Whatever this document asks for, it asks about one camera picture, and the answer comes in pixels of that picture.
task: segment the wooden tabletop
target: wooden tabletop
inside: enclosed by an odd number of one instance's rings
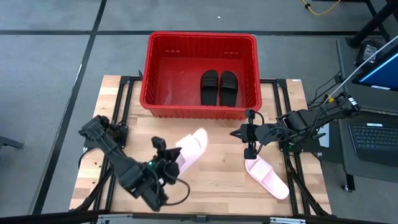
[[[106,75],[99,91],[94,115],[112,117],[114,102],[118,93],[121,76]],[[300,80],[287,80],[287,89],[292,110],[307,108],[303,87]],[[190,184],[191,194],[182,204],[162,207],[160,213],[178,214],[212,214],[212,215],[291,215],[289,198],[277,200],[266,189],[258,184],[244,167],[243,151],[245,144],[238,138],[229,135],[247,121],[230,121],[215,119],[173,119],[155,118],[139,102],[141,82],[134,82],[127,125],[129,136],[124,152],[137,161],[149,161],[156,154],[152,148],[151,137],[164,138],[168,147],[198,128],[205,128],[209,135],[206,152],[180,177]],[[280,92],[281,105],[285,113],[283,94]],[[266,123],[275,123],[277,117],[275,99],[271,84],[261,84],[262,108]],[[124,88],[119,119],[123,113]],[[262,148],[260,156],[274,167],[276,174],[287,183],[283,154],[278,143],[272,142]],[[100,176],[103,153],[100,150],[89,152],[82,160],[77,176],[70,208],[79,206],[95,187]],[[319,161],[309,153],[301,153],[305,183],[309,191],[324,210],[330,213],[329,199],[323,180]],[[186,186],[177,182],[165,186],[169,196],[168,203],[182,199]],[[101,208],[104,207],[108,186],[104,188]],[[301,206],[300,191],[295,186],[299,211]],[[143,199],[135,199],[116,184],[111,210],[126,213],[152,213]]]

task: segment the red plastic basket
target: red plastic basket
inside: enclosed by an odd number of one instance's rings
[[[253,35],[154,32],[148,42],[140,102],[161,118],[245,119],[245,109],[261,107],[258,67]],[[200,78],[207,70],[235,73],[236,107],[200,104]]]

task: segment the wheel caster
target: wheel caster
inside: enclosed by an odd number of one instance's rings
[[[348,186],[347,186],[347,185],[341,186],[341,189],[343,189],[345,192],[348,192],[348,193],[351,193],[351,192],[352,192],[352,190],[348,189]]]

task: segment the pink slipper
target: pink slipper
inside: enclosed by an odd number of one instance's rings
[[[289,188],[276,175],[274,168],[264,159],[257,156],[257,159],[245,159],[244,165],[247,172],[258,181],[275,198],[282,200],[289,195]]]
[[[207,132],[203,128],[198,129],[192,135],[189,134],[175,143],[177,147],[181,147],[180,155],[176,160],[180,169],[180,175],[199,159],[205,152],[207,144]]]

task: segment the black slipper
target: black slipper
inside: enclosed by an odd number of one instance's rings
[[[236,95],[238,95],[238,78],[233,72],[223,72],[220,82],[220,106],[235,107]]]
[[[218,93],[218,73],[205,72],[200,79],[200,102],[202,105],[216,106]]]

